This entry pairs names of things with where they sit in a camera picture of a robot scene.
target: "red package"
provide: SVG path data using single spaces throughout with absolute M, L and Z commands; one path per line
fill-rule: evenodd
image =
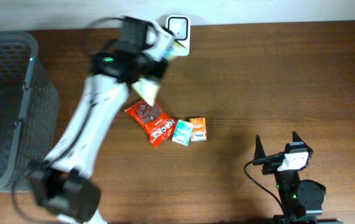
M 157 103 L 148 105 L 144 100 L 125 110 L 150 135 L 150 143 L 157 147 L 173 134 L 177 120 L 166 115 Z

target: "small robot arm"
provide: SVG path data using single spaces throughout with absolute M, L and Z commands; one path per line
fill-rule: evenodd
M 44 161 L 29 165 L 27 176 L 37 204 L 63 222 L 106 223 L 97 210 L 100 189 L 89 181 L 97 152 L 128 99 L 130 85 L 139 78 L 160 80 L 173 50 L 175 37 L 167 28 L 131 17 L 120 20 L 120 37 L 110 41 L 114 50 L 92 57 L 92 74 L 60 141 Z

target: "wooden table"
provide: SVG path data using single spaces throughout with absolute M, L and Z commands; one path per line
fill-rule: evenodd
M 59 138 L 88 73 L 83 32 L 32 34 L 59 91 Z M 99 30 L 91 43 L 115 36 Z M 184 147 L 169 139 L 155 149 L 121 111 L 92 178 L 102 189 L 102 215 L 122 223 L 212 223 L 281 214 L 243 166 L 257 134 L 274 154 L 295 130 L 315 151 L 300 177 L 327 187 L 322 218 L 355 223 L 355 21 L 202 26 L 192 28 L 191 38 L 190 55 L 168 68 L 159 104 L 175 118 L 205 117 L 208 141 Z M 137 99 L 132 93 L 128 104 Z M 249 168 L 277 193 L 273 176 L 260 170 Z M 30 215 L 51 218 L 31 195 L 19 201 Z M 0 223 L 22 223 L 7 194 L 0 194 Z

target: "packet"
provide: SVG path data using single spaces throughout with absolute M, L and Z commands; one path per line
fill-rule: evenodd
M 194 125 L 187 121 L 182 121 L 182 120 L 177 121 L 176 129 L 175 129 L 175 133 L 173 134 L 172 141 L 188 146 L 193 128 Z
M 192 132 L 192 141 L 206 141 L 207 129 L 205 126 L 205 118 L 190 118 L 190 123 L 194 124 L 194 130 Z
M 172 135 L 176 120 L 165 114 L 157 103 L 150 106 L 141 100 L 125 110 L 150 135 L 150 143 L 157 147 Z

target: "white backdrop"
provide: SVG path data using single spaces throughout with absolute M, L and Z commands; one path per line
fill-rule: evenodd
M 78 29 L 100 17 L 167 14 L 187 15 L 192 25 L 355 20 L 355 0 L 0 0 L 0 30 Z

